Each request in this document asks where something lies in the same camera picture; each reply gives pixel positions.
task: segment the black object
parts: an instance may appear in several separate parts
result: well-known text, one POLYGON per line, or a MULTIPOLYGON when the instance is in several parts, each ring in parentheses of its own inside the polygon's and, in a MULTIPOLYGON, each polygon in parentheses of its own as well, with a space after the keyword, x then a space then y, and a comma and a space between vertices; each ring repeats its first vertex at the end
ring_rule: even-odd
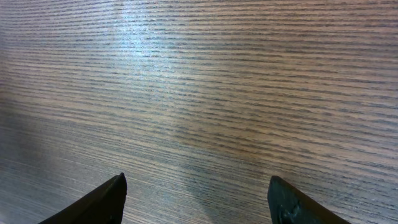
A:
POLYGON ((273 224, 349 224, 278 176, 272 176, 268 204, 273 224))
POLYGON ((126 178, 121 173, 39 224, 120 224, 126 194, 126 178))

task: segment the brown wooden surface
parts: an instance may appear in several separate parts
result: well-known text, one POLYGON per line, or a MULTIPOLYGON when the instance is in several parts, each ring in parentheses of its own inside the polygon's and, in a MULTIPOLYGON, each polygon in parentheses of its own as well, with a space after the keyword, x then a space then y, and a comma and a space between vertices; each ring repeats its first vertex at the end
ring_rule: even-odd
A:
POLYGON ((398 223, 397 1, 0 1, 0 222, 270 223, 279 175, 398 223))

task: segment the wooden surface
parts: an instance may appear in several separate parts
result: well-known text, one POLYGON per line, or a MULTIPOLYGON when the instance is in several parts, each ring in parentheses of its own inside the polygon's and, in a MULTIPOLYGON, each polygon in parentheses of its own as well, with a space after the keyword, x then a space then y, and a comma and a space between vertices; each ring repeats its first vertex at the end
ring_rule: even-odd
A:
POLYGON ((397 1, 0 1, 0 222, 124 172, 123 223, 398 223, 397 1))

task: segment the wooden table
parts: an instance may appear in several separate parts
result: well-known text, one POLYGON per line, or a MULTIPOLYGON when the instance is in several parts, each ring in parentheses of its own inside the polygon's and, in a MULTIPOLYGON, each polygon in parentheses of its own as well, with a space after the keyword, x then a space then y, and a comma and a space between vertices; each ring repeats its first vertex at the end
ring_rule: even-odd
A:
POLYGON ((0 1, 0 222, 271 223, 279 175, 398 223, 397 1, 0 1))

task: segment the black plastic piece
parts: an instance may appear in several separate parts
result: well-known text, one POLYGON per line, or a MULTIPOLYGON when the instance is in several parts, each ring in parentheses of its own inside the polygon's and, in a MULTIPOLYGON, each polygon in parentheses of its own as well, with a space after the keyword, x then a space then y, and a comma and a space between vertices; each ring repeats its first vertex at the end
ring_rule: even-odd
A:
POLYGON ((272 176, 268 204, 273 224, 349 224, 278 176, 272 176))
POLYGON ((120 224, 126 194, 126 178, 121 173, 39 224, 120 224))

